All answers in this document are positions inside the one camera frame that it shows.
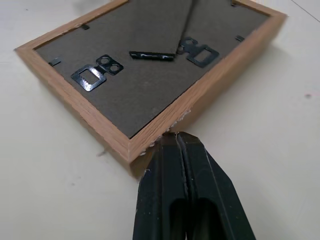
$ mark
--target metal bracket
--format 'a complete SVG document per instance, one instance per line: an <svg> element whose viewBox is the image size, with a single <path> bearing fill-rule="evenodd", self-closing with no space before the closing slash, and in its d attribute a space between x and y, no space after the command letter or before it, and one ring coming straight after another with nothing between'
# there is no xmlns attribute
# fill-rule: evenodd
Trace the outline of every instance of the metal bracket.
<svg viewBox="0 0 320 240"><path fill-rule="evenodd" d="M205 45L205 44L201 46L197 46L197 45L198 45L198 41L188 36L185 39L181 40L180 47L177 50L177 54L181 55L184 53L189 53L186 59L191 61L192 63L194 63L200 68L206 67L219 56L219 52L217 52L216 50L213 50L208 45ZM202 61L196 60L196 56L198 56L204 50L207 50L211 54Z"/></svg>
<svg viewBox="0 0 320 240"><path fill-rule="evenodd" d="M114 76L124 69L124 66L115 61L109 55L103 55L99 57L95 62L97 66L87 64L71 75L71 78L87 92L92 91L107 80L106 76L104 76L105 73ZM98 78L95 83L90 84L84 77L81 76L81 74L86 70L88 70Z"/></svg>

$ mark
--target black plastic clip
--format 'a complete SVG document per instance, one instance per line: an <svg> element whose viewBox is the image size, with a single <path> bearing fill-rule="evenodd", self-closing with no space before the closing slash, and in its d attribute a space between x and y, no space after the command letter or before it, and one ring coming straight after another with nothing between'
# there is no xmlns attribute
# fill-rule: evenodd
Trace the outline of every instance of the black plastic clip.
<svg viewBox="0 0 320 240"><path fill-rule="evenodd" d="M82 25L81 25L81 28L82 28L83 30L88 30L90 27L89 27L87 24L82 24Z"/></svg>
<svg viewBox="0 0 320 240"><path fill-rule="evenodd" d="M160 61L173 61L175 54L172 53L159 53L159 52L148 52L148 51L129 51L130 57L133 59L143 60L160 60Z"/></svg>
<svg viewBox="0 0 320 240"><path fill-rule="evenodd" d="M140 181L133 240L255 240L237 192L201 141L163 136Z"/></svg>
<svg viewBox="0 0 320 240"><path fill-rule="evenodd" d="M80 84L80 86L87 92L92 91L107 80L106 76L104 75L105 73L114 76L124 69L124 66L115 61L109 55L103 55L99 57L95 62L97 66L87 64L71 75L71 78L78 84ZM95 83L90 84L87 80L85 80L84 77L81 76L81 74L87 70L98 78Z"/></svg>
<svg viewBox="0 0 320 240"><path fill-rule="evenodd" d="M188 36L185 39L180 41L180 47L177 50L177 54L181 55L183 53L189 53L186 59L188 59L189 61L191 61L192 63L194 63L200 68L206 67L219 56L219 52L217 52L216 50L213 50L208 45L204 44L201 46L197 46L197 44L198 44L197 40ZM196 56L198 56L204 50L207 50L211 54L202 61L196 60Z"/></svg>
<svg viewBox="0 0 320 240"><path fill-rule="evenodd" d="M239 41L239 42L243 42L243 41L245 40L245 38L244 38L243 36L240 36L240 35L237 35L237 36L235 37L235 39L236 39L237 41Z"/></svg>
<svg viewBox="0 0 320 240"><path fill-rule="evenodd" d="M53 67L53 66L55 66L55 65L57 65L57 64L59 64L59 63L61 63L61 60L60 60L59 57L56 57L56 58L53 59L52 61L48 62L48 64L49 64L51 67Z"/></svg>

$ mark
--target table surface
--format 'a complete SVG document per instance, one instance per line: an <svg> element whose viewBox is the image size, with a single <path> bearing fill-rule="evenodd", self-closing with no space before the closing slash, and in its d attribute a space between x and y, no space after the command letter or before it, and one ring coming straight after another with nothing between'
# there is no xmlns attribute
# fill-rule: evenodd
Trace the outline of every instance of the table surface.
<svg viewBox="0 0 320 240"><path fill-rule="evenodd" d="M0 2L1 239L132 238L138 182L13 51L106 2ZM320 3L259 2L288 14L285 26L187 132L232 179L258 240L316 240Z"/></svg>

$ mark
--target wood grain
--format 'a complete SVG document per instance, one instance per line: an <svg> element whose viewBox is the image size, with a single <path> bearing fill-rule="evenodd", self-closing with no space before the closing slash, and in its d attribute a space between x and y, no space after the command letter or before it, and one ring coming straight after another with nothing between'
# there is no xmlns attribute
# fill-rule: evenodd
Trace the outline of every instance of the wood grain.
<svg viewBox="0 0 320 240"><path fill-rule="evenodd" d="M181 131L192 123L268 46L287 16L250 0L234 0L236 4L270 16L269 19L136 136L128 139L35 51L36 48L120 7L127 1L115 0L106 4L18 47L16 52L94 137L104 145L106 150L137 177L143 172L152 157L150 145L170 128L173 131Z"/></svg>

